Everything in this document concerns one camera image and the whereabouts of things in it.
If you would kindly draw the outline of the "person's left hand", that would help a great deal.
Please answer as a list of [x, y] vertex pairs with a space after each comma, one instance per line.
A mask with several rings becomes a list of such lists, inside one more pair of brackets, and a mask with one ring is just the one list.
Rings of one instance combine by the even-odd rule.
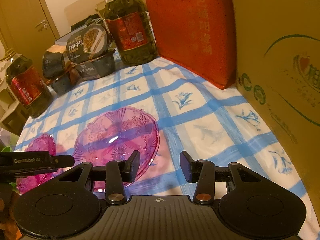
[[1, 183], [1, 239], [15, 240], [22, 237], [13, 213], [19, 197], [11, 184]]

